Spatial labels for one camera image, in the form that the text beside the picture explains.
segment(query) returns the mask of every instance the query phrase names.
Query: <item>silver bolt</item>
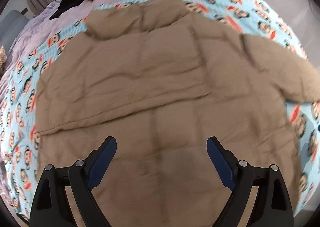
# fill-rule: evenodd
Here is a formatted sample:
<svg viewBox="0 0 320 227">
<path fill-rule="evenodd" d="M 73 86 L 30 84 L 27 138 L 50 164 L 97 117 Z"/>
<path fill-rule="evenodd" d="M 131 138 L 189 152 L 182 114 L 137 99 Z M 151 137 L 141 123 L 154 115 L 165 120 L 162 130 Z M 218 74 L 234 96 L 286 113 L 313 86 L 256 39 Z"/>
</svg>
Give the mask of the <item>silver bolt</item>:
<svg viewBox="0 0 320 227">
<path fill-rule="evenodd" d="M 277 165 L 271 165 L 273 171 L 278 171 L 279 167 Z"/>
<path fill-rule="evenodd" d="M 78 160 L 76 162 L 76 166 L 82 166 L 84 164 L 84 161 L 83 160 Z"/>
<path fill-rule="evenodd" d="M 248 163 L 247 163 L 247 161 L 240 160 L 240 161 L 239 161 L 239 165 L 241 165 L 241 166 L 245 167 L 245 166 L 247 166 L 247 165 L 248 165 Z"/>
<path fill-rule="evenodd" d="M 45 169 L 46 171 L 51 170 L 51 168 L 52 168 L 52 165 L 51 165 L 51 164 L 48 164 L 48 165 L 46 165 L 46 166 L 44 167 L 44 169 Z"/>
</svg>

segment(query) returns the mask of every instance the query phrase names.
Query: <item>white wall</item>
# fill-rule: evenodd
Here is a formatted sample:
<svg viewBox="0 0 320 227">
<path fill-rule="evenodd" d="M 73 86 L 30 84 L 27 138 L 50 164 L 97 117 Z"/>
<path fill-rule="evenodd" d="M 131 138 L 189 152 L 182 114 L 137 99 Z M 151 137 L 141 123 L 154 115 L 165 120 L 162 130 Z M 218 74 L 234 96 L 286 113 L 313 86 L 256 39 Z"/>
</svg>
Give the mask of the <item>white wall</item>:
<svg viewBox="0 0 320 227">
<path fill-rule="evenodd" d="M 25 16 L 28 19 L 31 19 L 33 17 L 33 13 L 28 7 L 27 0 L 9 0 L 7 5 L 5 6 L 3 12 L 0 15 L 0 21 L 11 11 L 11 10 L 18 10 L 21 12 L 25 8 L 28 9 L 28 12 L 25 14 Z"/>
</svg>

